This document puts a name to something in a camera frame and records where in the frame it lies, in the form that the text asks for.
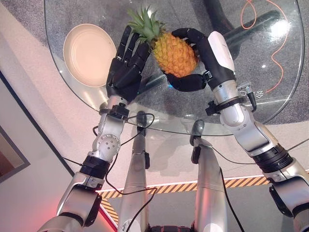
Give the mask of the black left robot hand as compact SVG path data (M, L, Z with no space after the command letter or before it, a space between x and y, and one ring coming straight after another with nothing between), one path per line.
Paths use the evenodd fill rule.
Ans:
M131 34L132 28L126 26L120 44L112 59L106 82L107 96L117 95L132 102L139 91L142 71L150 55L150 46L146 42L136 46L140 35Z

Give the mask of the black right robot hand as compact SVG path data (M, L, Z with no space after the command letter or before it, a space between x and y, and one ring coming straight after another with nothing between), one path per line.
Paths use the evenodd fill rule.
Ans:
M202 90L209 85L211 90L225 81L235 80L235 66L224 36L213 31L209 36L194 28L180 28L172 35L181 39L185 38L194 45L199 59L210 72L211 78L201 74L190 74L181 78L166 73L168 82L178 91L193 92Z

